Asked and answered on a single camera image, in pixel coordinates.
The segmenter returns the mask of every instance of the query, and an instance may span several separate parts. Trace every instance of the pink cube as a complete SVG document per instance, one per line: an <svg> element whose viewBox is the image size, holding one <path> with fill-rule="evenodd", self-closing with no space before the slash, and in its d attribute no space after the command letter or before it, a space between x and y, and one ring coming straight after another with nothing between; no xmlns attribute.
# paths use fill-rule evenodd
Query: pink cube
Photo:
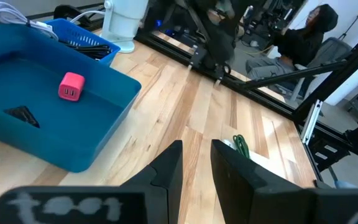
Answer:
<svg viewBox="0 0 358 224"><path fill-rule="evenodd" d="M84 87L85 78L73 72L67 72L59 85L58 94L61 98L78 101Z"/></svg>

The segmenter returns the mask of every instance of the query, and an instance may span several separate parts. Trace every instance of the black hoodie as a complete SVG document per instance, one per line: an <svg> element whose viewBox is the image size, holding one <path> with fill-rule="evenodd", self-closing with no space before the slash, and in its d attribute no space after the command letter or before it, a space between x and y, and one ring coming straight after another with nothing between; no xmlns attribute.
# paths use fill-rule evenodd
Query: black hoodie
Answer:
<svg viewBox="0 0 358 224"><path fill-rule="evenodd" d="M338 14L328 4L319 6L320 12L311 27L287 30L273 42L281 55L293 60L293 64L307 66L316 56L324 33L333 30L338 22Z"/></svg>

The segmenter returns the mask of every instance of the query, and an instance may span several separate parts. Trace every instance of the chair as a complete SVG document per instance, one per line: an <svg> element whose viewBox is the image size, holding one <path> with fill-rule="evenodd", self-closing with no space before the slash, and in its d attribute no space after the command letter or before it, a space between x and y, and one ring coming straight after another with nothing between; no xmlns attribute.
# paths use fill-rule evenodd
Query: chair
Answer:
<svg viewBox="0 0 358 224"><path fill-rule="evenodd" d="M347 43L335 38L330 37L321 44L320 49L317 52L316 57L311 61L307 67L296 64L295 67L297 70L304 70L306 68L318 67L324 63L333 63L335 61L340 61L344 59L344 56L347 55L352 50L352 47ZM330 74L331 72L315 75L314 77L307 77L299 79L295 88L292 91L291 101L296 101L298 95L301 94L306 98L311 92L313 92L317 86L319 86ZM280 83L279 88L284 88L287 90L292 89L294 83L286 82Z"/></svg>

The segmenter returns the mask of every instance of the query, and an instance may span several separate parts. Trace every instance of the light wood surface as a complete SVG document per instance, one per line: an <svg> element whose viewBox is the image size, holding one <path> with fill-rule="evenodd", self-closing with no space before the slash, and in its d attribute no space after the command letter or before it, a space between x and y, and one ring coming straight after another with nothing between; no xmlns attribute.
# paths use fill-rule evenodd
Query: light wood surface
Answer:
<svg viewBox="0 0 358 224"><path fill-rule="evenodd" d="M134 53L118 54L112 67L140 81L142 90L93 165L69 173L0 142L0 195L21 185L120 185L182 139L179 223L224 223L209 152L212 139L235 134L245 137L252 160L301 187L313 186L316 177L291 121L139 43Z"/></svg>

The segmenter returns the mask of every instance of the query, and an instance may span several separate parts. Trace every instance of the blue storage bin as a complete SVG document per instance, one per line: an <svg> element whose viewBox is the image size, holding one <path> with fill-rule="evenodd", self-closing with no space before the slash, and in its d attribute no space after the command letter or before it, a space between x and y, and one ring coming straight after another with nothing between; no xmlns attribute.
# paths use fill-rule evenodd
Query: blue storage bin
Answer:
<svg viewBox="0 0 358 224"><path fill-rule="evenodd" d="M60 40L64 40L74 46L95 46L99 44L107 44L110 46L111 53L99 62L109 65L114 60L114 57L120 51L120 48L110 41L107 41L86 29L83 29L76 24L66 20L66 19L54 19L52 21L46 22L48 25L53 27L54 33L59 37Z"/></svg>
<svg viewBox="0 0 358 224"><path fill-rule="evenodd" d="M66 74L85 77L78 102L58 96ZM58 167L86 170L127 116L138 81L35 29L0 26L0 140ZM26 106L40 128L4 112Z"/></svg>

